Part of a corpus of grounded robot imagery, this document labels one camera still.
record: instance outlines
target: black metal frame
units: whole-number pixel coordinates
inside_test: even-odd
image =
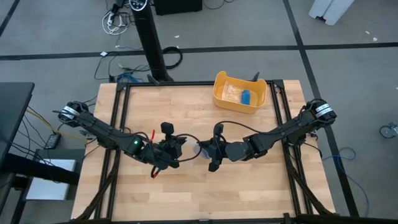
[[[287,95],[284,87],[283,80],[267,80],[267,84],[271,88],[271,95],[272,95],[272,101],[274,104],[275,108],[275,113],[277,116],[277,122],[278,125],[281,125],[283,123],[282,121],[282,115],[280,112],[279,108],[279,101],[277,97],[277,90],[276,88],[279,89],[280,95],[282,97],[284,109],[285,109],[285,115],[286,118],[292,119],[292,116],[290,114],[290,109],[289,109],[289,103],[287,101]],[[159,86],[200,86],[200,85],[214,85],[214,81],[198,81],[198,82],[162,82],[160,83]],[[116,122],[116,117],[118,114],[118,105],[120,103],[120,94],[121,90],[124,90],[124,100],[123,100],[123,108],[121,112],[121,120],[120,120],[120,125],[119,128],[120,130],[124,130],[125,124],[126,124],[126,116],[127,116],[127,109],[128,109],[128,103],[129,103],[129,95],[130,95],[130,90],[131,88],[134,87],[142,87],[142,86],[153,86],[156,87],[153,83],[118,83],[116,86],[116,94],[115,94],[115,101],[113,104],[113,110],[112,110],[112,117],[111,117],[111,125],[114,126]],[[285,163],[286,163],[286,168],[288,168],[287,163],[292,163],[291,158],[290,158],[290,152],[289,152],[289,145],[286,142],[282,142],[282,147],[284,151],[284,157],[285,157]],[[298,173],[300,177],[304,180],[305,182],[305,175],[303,172],[303,165],[301,158],[299,156],[299,149],[295,148],[294,149],[294,154],[295,154],[295,162],[296,166],[298,169]],[[115,161],[120,160],[120,151],[116,151],[115,155]],[[110,160],[110,151],[106,150],[105,151],[105,158],[103,162],[103,168],[102,168],[102,173],[101,173],[101,183],[99,186],[102,186],[103,180],[106,178],[106,175],[108,173],[108,167],[109,167],[109,160]],[[290,185],[290,192],[292,194],[292,202],[295,210],[296,216],[299,214],[302,214],[301,209],[300,209],[300,203],[299,203],[299,196],[297,193],[297,188],[295,184],[295,180],[292,177],[292,175],[288,172],[287,173],[288,178],[289,178],[289,185]],[[113,214],[113,205],[114,205],[114,197],[116,193],[116,183],[117,183],[117,176],[114,179],[114,181],[111,184],[111,190],[109,194],[109,200],[108,200],[108,207],[107,207],[107,212],[106,212],[106,218],[112,219],[112,214]],[[308,199],[308,197],[303,193],[304,196],[304,202],[305,202],[305,207],[307,210],[308,214],[313,214],[312,212],[312,206],[311,203]],[[100,218],[101,214],[101,209],[102,209],[102,201],[101,203],[98,204],[97,209],[95,211],[95,218]],[[139,222],[139,223],[280,223],[284,222],[284,220],[287,218],[288,214],[284,214],[284,218],[260,218],[260,219],[231,219],[231,220],[168,220],[168,221],[148,221],[148,222]],[[120,223],[137,223],[134,221],[131,222],[120,222]]]

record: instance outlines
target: gray floor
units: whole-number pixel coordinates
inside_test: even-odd
[[[205,0],[214,5],[216,0]],[[357,0],[335,26],[308,17],[312,0],[290,1],[304,44],[362,44],[398,42],[398,2],[395,0]],[[12,0],[0,1],[0,22]],[[21,0],[6,30],[0,37],[0,55],[61,54],[115,50],[117,37],[106,35],[100,21],[106,12],[104,1]],[[282,0],[235,0],[219,10],[155,16],[163,47],[227,47],[248,45],[295,45],[295,38]],[[122,35],[120,45],[141,46],[131,27]],[[361,184],[369,201],[370,217],[398,219],[398,181],[396,139],[383,139],[378,129],[390,121],[398,107],[398,48],[308,50],[314,76],[322,97],[333,105],[338,120],[333,125],[339,147],[356,150],[354,161],[344,161],[347,173]],[[36,84],[31,107],[50,123],[58,126],[52,110],[61,109],[70,100],[94,97],[101,81],[94,80],[100,58],[65,58],[45,60],[0,61],[1,82],[29,81]],[[175,55],[166,57],[172,63]],[[98,77],[108,74],[106,58]],[[121,73],[118,63],[134,67],[145,63],[144,56],[116,58],[112,74]],[[181,65],[169,71],[176,80],[214,80],[220,70],[238,78],[298,79],[306,99],[313,98],[298,51],[215,52],[185,54]],[[47,138],[50,130],[39,120],[29,121]],[[39,137],[29,129],[32,137]],[[78,134],[77,129],[62,131]],[[23,136],[16,142],[27,145]],[[326,136],[320,133],[318,144],[330,155]],[[82,148],[83,143],[63,138],[62,148]],[[347,215],[341,187],[331,160],[324,162],[336,210]],[[360,188],[350,182],[360,214],[366,201]],[[9,223],[18,192],[12,192],[0,223]],[[73,201],[28,202],[21,223],[67,221]]]

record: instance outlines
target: red object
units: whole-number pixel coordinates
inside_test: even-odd
[[[152,130],[152,137],[150,138],[150,141],[153,141],[153,140],[154,140],[154,137],[155,137],[155,130],[153,129],[153,130]]]

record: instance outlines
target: wooden tabletop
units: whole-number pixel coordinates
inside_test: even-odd
[[[305,104],[300,82],[286,80],[285,89],[292,116]],[[99,88],[95,116],[109,123],[116,84],[102,84]],[[213,126],[222,120],[233,120],[252,128],[268,131],[277,126],[277,120],[268,88],[266,105],[255,114],[244,114],[218,108],[212,100],[212,86],[133,87],[129,96],[126,127],[132,132],[155,130],[155,141],[164,135],[160,124],[174,124],[175,134],[189,133],[200,140],[212,137]],[[118,120],[124,93],[121,93]],[[242,141],[250,130],[233,124],[224,124],[223,135],[229,142]],[[307,138],[314,146],[316,141]],[[90,144],[86,153],[97,144]],[[183,145],[183,156],[195,153],[195,140]],[[317,150],[303,145],[302,162],[307,183],[313,193],[334,211],[322,160]],[[104,150],[97,149],[85,159],[73,207],[72,218],[79,216],[98,190]],[[275,143],[268,154],[246,162],[223,160],[220,169],[208,172],[208,159],[198,157],[183,162],[178,169],[168,168],[155,179],[149,174],[152,166],[141,164],[122,154],[112,220],[197,220],[229,218],[276,218],[289,212],[294,216],[289,182],[281,143]],[[300,187],[300,204],[305,211]],[[108,204],[104,197],[103,217]]]

